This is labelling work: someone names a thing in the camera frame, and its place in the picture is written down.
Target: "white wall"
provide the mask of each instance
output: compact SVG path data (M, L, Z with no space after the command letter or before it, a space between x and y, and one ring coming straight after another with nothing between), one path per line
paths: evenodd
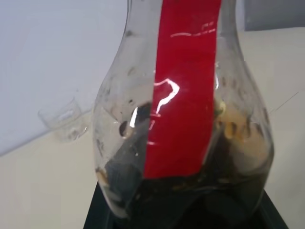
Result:
M37 112L53 97L90 110L126 13L127 0L0 1L0 155L46 131Z
M244 0L236 0L236 26L238 31L244 31Z

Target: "white table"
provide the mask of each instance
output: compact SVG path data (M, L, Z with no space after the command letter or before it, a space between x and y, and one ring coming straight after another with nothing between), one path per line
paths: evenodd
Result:
M51 133L6 154L0 181L0 228L82 229L97 182L91 128L72 143Z

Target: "gray wall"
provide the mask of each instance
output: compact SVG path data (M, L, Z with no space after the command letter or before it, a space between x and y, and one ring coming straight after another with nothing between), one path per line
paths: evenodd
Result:
M246 31L305 26L305 0L245 0L244 7Z

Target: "glass surface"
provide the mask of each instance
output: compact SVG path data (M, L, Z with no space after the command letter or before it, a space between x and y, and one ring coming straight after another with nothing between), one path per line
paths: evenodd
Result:
M213 131L200 171L144 179L162 2L129 1L124 37L93 110L98 181L131 228L170 228L198 203L207 224L230 227L258 206L274 157L267 112L239 47L235 0L222 1L218 19Z
M39 118L63 142L74 141L87 130L75 98L60 99L39 110Z

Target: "clear glass vase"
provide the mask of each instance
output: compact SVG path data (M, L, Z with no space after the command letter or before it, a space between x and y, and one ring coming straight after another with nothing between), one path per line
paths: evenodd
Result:
M274 150L235 0L129 0L93 110L96 174L129 228L227 228L251 216Z

